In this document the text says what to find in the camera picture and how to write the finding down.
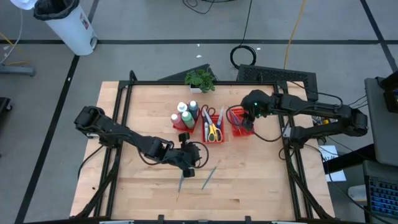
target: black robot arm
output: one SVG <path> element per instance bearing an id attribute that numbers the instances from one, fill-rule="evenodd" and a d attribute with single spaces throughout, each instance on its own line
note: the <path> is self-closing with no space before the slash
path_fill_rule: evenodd
<path id="1" fill-rule="evenodd" d="M 188 133 L 178 136 L 181 143 L 180 149 L 174 148 L 172 141 L 152 136 L 142 136 L 129 128 L 114 122 L 107 117 L 101 108 L 85 106 L 75 120 L 77 130 L 84 135 L 97 134 L 99 143 L 106 147 L 117 147 L 121 141 L 126 141 L 136 146 L 139 153 L 155 161 L 154 164 L 170 164 L 183 170 L 184 177 L 195 176 L 197 161 L 201 159 L 199 148 L 189 139 Z"/>
<path id="2" fill-rule="evenodd" d="M 352 109 L 348 105 L 304 101 L 289 94 L 274 93 L 268 96 L 261 90 L 253 90 L 243 98 L 241 106 L 246 112 L 242 125 L 247 129 L 252 129 L 255 118 L 272 114 L 283 116 L 308 114 L 337 119 L 337 122 L 311 128 L 300 126 L 286 128 L 284 137 L 289 138 L 290 145 L 295 148 L 303 148 L 303 145 L 311 138 L 334 134 L 364 136 L 368 131 L 368 117 L 360 110 Z"/>

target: gray floor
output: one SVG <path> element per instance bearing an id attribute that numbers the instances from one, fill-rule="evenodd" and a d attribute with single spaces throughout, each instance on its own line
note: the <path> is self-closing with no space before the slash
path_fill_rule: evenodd
<path id="1" fill-rule="evenodd" d="M 367 0 L 386 40 L 398 39 L 394 0 Z M 82 0 L 88 14 L 93 0 Z M 199 2 L 199 9 L 208 4 Z M 100 0 L 92 25 L 102 40 L 241 39 L 249 1 L 214 4 L 207 15 L 195 14 L 181 1 Z M 247 39 L 288 39 L 298 16 L 300 1 L 253 0 Z M 24 12 L 24 40 L 59 39 L 41 21 Z M 15 39 L 19 12 L 9 1 L 0 2 L 0 32 Z M 295 39 L 377 40 L 360 1 L 308 0 Z M 0 55 L 6 51 L 0 45 Z M 98 45 L 95 52 L 80 57 L 63 107 L 26 222 L 67 218 L 76 187 L 76 172 L 83 158 L 86 139 L 74 130 L 73 120 L 85 105 L 95 105 L 101 82 L 125 80 L 133 69 L 140 80 L 157 80 L 209 63 L 221 80 L 234 80 L 237 70 L 229 62 L 236 44 Z M 286 45 L 251 44 L 257 49 L 257 65 L 282 68 Z M 0 96 L 14 101 L 14 109 L 0 135 L 0 223 L 13 223 L 49 128 L 54 109 L 71 65 L 73 53 L 64 45 L 21 44 L 26 54 L 15 51 L 9 61 L 26 60 L 37 70 L 35 77 L 1 76 Z M 389 45 L 394 57 L 398 46 Z M 251 56 L 237 51 L 239 63 Z M 318 89 L 351 103 L 364 95 L 367 77 L 389 75 L 392 70 L 382 47 L 377 45 L 292 45 L 288 69 L 315 72 Z M 322 101 L 333 102 L 328 98 Z M 372 142 L 335 136 L 356 149 Z M 341 152 L 347 150 L 337 146 Z M 345 170 L 343 189 L 363 183 L 361 167 Z M 330 185 L 336 216 L 363 221 L 363 212 Z"/>

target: wooden tabletop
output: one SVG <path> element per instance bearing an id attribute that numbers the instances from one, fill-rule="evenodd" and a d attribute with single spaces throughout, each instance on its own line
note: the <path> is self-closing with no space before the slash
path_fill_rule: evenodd
<path id="1" fill-rule="evenodd" d="M 104 82 L 97 106 L 112 117 L 118 82 Z M 271 86 L 216 86 L 216 91 L 191 94 L 183 85 L 135 85 L 132 88 L 127 126 L 142 135 L 171 140 L 179 147 L 178 132 L 172 128 L 170 115 L 177 112 L 180 101 L 196 100 L 220 112 L 222 106 L 240 104 L 251 90 L 260 89 L 272 94 Z M 289 85 L 289 93 L 306 99 L 305 91 Z M 122 100 L 118 122 L 121 120 Z M 310 116 L 298 115 L 296 126 L 310 127 Z M 266 139 L 280 135 L 277 116 L 257 119 L 256 132 Z M 137 149 L 123 144 L 112 219 L 156 220 L 165 215 L 167 220 L 294 220 L 292 198 L 286 163 L 278 158 L 282 141 L 264 142 L 255 136 L 234 138 L 231 125 L 224 121 L 225 142 L 207 144 L 210 158 L 195 177 L 185 179 L 176 201 L 181 170 L 170 165 L 148 166 Z M 201 141 L 201 125 L 197 125 L 191 141 Z M 307 142 L 318 147 L 315 140 Z M 85 157 L 99 147 L 98 138 L 89 139 Z M 90 159 L 81 171 L 71 215 L 80 212 L 91 199 L 101 175 L 104 160 L 102 150 Z M 319 204 L 334 216 L 328 185 L 319 152 L 305 147 L 301 150 L 308 188 Z M 215 164 L 221 160 L 204 190 L 201 187 Z M 302 194 L 297 187 L 302 216 L 305 217 Z M 105 214 L 108 192 L 104 194 L 101 214 Z"/>

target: glue bottle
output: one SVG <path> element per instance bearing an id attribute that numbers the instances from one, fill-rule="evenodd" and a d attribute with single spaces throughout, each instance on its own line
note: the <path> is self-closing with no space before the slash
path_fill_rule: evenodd
<path id="1" fill-rule="evenodd" d="M 189 113 L 188 111 L 183 112 L 181 114 L 181 118 L 189 129 L 193 129 L 195 127 L 195 120 L 192 118 L 191 113 Z"/>
<path id="2" fill-rule="evenodd" d="M 178 129 L 187 128 L 186 125 L 184 124 L 184 122 L 182 121 L 180 114 L 172 114 L 171 119 L 172 119 L 172 123 L 174 124 L 174 126 L 176 128 L 178 128 Z"/>
<path id="3" fill-rule="evenodd" d="M 177 106 L 177 110 L 178 110 L 178 112 L 179 112 L 180 114 L 182 114 L 183 112 L 185 112 L 185 111 L 188 110 L 188 106 L 187 106 L 185 103 L 180 102 L 180 103 L 178 104 L 178 106 Z"/>
<path id="4" fill-rule="evenodd" d="M 198 119 L 198 103 L 196 101 L 191 101 L 188 105 L 188 110 L 192 115 L 194 120 Z"/>

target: yellow scissors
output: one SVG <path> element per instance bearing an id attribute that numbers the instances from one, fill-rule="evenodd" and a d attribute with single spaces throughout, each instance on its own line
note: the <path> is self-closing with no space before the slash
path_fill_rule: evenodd
<path id="1" fill-rule="evenodd" d="M 209 135 L 207 140 L 209 142 L 220 142 L 223 140 L 223 134 L 220 129 L 218 129 L 214 124 L 213 121 L 211 120 L 209 114 L 207 113 L 206 110 L 204 110 L 207 122 L 209 123 Z"/>

